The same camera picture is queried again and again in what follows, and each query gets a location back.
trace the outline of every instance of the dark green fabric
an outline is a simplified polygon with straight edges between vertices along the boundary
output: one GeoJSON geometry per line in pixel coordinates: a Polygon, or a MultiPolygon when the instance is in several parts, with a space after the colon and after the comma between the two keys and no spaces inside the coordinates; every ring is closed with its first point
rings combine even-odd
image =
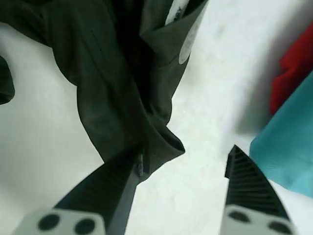
{"type": "MultiPolygon", "coordinates": [[[[171,0],[0,0],[0,21],[52,47],[60,71],[77,86],[81,122],[105,161],[143,146],[147,178],[184,153],[166,127],[185,71],[182,44],[207,0],[191,0],[165,25],[171,0]]],[[[0,103],[14,88],[0,60],[0,103]]]]}

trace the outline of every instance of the white table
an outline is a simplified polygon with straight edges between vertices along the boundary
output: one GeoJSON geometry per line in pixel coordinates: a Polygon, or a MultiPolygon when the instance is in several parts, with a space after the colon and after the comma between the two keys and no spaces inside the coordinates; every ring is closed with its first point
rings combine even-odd
{"type": "MultiPolygon", "coordinates": [[[[310,0],[210,1],[169,124],[187,153],[138,186],[127,235],[218,234],[227,154],[235,143],[248,152],[267,123],[278,60],[311,23],[312,9],[310,0]]],[[[16,88],[0,106],[0,234],[8,235],[102,160],[52,50],[0,24],[0,54],[16,88]]],[[[300,234],[312,234],[313,200],[275,188],[300,234]]]]}

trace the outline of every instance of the crumpled cloth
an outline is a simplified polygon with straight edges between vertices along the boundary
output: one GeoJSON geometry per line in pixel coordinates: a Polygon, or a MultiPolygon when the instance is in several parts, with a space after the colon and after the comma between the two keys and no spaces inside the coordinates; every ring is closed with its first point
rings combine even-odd
{"type": "MultiPolygon", "coordinates": [[[[52,47],[77,86],[81,122],[104,162],[141,146],[144,180],[184,153],[166,125],[188,61],[179,60],[181,50],[191,46],[186,38],[206,2],[190,0],[184,15],[165,25],[168,0],[0,0],[0,22],[52,47]]],[[[0,72],[6,103],[14,87],[2,58],[0,72]]]]}
{"type": "Polygon", "coordinates": [[[272,83],[270,112],[275,114],[313,70],[313,24],[292,44],[280,59],[284,73],[272,83]]]}
{"type": "Polygon", "coordinates": [[[267,178],[313,198],[313,72],[250,146],[267,178]]]}

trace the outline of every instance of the red fabric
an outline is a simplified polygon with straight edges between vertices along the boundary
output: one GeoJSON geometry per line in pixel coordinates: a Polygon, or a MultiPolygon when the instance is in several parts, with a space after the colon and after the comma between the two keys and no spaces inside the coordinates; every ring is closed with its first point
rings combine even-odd
{"type": "Polygon", "coordinates": [[[313,23],[280,59],[284,73],[272,84],[270,112],[275,114],[313,70],[313,23]]]}

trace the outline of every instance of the turquoise cloth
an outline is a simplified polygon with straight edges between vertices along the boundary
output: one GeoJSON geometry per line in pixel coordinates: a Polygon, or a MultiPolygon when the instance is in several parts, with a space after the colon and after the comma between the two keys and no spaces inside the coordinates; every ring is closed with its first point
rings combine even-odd
{"type": "Polygon", "coordinates": [[[267,178],[313,198],[313,72],[251,143],[267,178]]]}

